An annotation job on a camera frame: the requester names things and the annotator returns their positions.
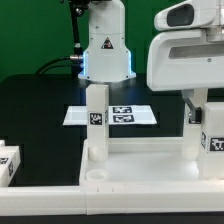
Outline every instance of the green wall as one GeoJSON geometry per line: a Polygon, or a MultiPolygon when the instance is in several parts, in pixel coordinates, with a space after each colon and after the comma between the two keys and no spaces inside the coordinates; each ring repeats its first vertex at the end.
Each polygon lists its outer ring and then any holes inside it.
{"type": "MultiPolygon", "coordinates": [[[[0,81],[14,74],[32,74],[44,63],[73,52],[68,2],[59,0],[0,1],[0,81]]],[[[133,69],[146,71],[149,44],[157,34],[155,14],[180,0],[123,0],[126,44],[133,69]]],[[[88,15],[79,19],[83,47],[88,45],[88,15]]],[[[69,69],[55,73],[68,73],[69,69]]]]}

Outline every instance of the metal bracket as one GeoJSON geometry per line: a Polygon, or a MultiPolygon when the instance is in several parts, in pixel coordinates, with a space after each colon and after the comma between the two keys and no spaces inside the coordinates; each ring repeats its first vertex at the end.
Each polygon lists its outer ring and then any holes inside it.
{"type": "Polygon", "coordinates": [[[190,109],[189,121],[191,124],[201,124],[202,122],[202,109],[201,107],[195,107],[191,99],[194,96],[194,90],[182,90],[182,96],[184,102],[190,109]]]}

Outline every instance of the black table surface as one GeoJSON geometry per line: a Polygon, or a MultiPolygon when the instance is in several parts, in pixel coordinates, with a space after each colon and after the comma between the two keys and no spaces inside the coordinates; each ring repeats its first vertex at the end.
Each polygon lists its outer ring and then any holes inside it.
{"type": "MultiPolygon", "coordinates": [[[[150,105],[157,125],[111,126],[111,138],[182,136],[184,102],[179,91],[152,92],[139,74],[133,86],[110,90],[110,105],[150,105]]],[[[85,105],[86,86],[69,75],[15,75],[0,84],[0,139],[19,145],[21,164],[10,187],[79,184],[86,127],[64,127],[68,106],[85,105]]],[[[209,92],[224,101],[224,90],[209,92]]],[[[5,223],[224,223],[223,213],[0,217],[5,223]]]]}

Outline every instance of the cable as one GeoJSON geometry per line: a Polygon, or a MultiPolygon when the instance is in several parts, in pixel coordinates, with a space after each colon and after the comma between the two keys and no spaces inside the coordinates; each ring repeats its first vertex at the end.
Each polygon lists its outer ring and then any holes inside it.
{"type": "Polygon", "coordinates": [[[60,62],[60,61],[68,61],[70,60],[70,57],[62,57],[62,58],[56,58],[48,63],[46,63],[45,65],[41,66],[36,72],[35,72],[35,75],[40,75],[42,73],[43,70],[45,70],[47,67],[49,67],[50,65],[52,64],[55,64],[57,62],[60,62]]]}
{"type": "Polygon", "coordinates": [[[40,73],[39,75],[43,75],[43,74],[45,74],[48,70],[51,70],[51,69],[54,69],[54,68],[68,68],[68,67],[71,67],[71,65],[54,65],[54,66],[50,66],[50,67],[48,67],[48,68],[46,68],[46,69],[44,69],[43,71],[42,71],[42,73],[40,73]]]}

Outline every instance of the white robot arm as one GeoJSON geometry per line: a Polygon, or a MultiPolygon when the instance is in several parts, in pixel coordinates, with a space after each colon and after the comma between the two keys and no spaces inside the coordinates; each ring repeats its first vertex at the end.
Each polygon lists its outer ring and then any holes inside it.
{"type": "Polygon", "coordinates": [[[152,90],[224,86],[223,7],[223,0],[189,0],[156,16],[157,29],[176,31],[152,41],[147,71],[152,90]]]}
{"type": "Polygon", "coordinates": [[[219,25],[222,1],[188,0],[165,9],[155,17],[158,30],[210,27],[219,25]]]}

